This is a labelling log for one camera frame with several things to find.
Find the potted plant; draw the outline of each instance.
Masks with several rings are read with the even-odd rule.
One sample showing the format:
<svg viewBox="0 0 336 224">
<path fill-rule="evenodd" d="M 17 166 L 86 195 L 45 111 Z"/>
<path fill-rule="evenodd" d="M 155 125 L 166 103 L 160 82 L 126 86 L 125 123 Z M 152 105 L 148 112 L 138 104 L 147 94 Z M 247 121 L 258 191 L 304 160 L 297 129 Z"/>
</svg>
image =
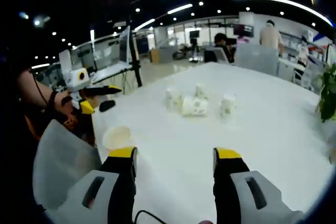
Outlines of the potted plant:
<svg viewBox="0 0 336 224">
<path fill-rule="evenodd" d="M 332 162 L 336 158 L 336 63 L 331 67 L 326 66 L 321 79 L 322 91 L 318 110 Z"/>
</svg>

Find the person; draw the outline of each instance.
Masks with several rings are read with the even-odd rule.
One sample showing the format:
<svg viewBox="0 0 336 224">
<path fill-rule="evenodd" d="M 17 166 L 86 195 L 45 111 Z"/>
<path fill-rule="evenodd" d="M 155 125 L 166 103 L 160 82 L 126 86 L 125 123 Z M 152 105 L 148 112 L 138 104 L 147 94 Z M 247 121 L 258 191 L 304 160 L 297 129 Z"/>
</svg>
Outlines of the person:
<svg viewBox="0 0 336 224">
<path fill-rule="evenodd" d="M 260 31 L 259 42 L 262 46 L 274 48 L 281 52 L 284 52 L 285 50 L 281 34 L 272 20 L 268 20 L 266 22 L 266 27 Z"/>
<path fill-rule="evenodd" d="M 228 61 L 230 63 L 234 62 L 234 58 L 230 54 L 229 50 L 226 47 L 227 37 L 225 34 L 218 33 L 215 35 L 215 47 L 220 47 L 223 49 Z"/>
<path fill-rule="evenodd" d="M 29 72 L 25 57 L 21 57 L 20 45 L 10 50 L 6 45 L 0 45 L 0 157 L 2 164 L 3 188 L 5 199 L 4 213 L 8 213 L 14 222 L 49 223 L 34 199 L 32 174 L 33 163 L 38 141 L 28 128 L 24 109 L 19 98 L 30 104 L 55 109 L 75 120 L 72 116 L 71 101 L 62 106 L 62 99 L 67 93 L 53 93 L 45 85 L 35 82 Z"/>
</svg>

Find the computer monitor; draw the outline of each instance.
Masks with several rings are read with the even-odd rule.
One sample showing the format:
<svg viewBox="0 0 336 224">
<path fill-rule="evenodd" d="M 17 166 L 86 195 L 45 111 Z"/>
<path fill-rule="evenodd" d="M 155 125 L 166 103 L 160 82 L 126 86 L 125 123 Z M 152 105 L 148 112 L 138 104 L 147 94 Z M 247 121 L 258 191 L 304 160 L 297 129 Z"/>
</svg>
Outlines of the computer monitor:
<svg viewBox="0 0 336 224">
<path fill-rule="evenodd" d="M 243 24 L 234 24 L 233 25 L 233 34 L 238 35 L 239 37 L 254 37 L 253 26 L 243 25 Z"/>
<path fill-rule="evenodd" d="M 190 39 L 198 38 L 200 36 L 200 31 L 191 31 L 189 32 Z"/>
<path fill-rule="evenodd" d="M 128 26 L 119 37 L 119 60 L 126 63 L 129 63 L 129 59 L 131 58 L 130 33 L 131 28 Z"/>
</svg>

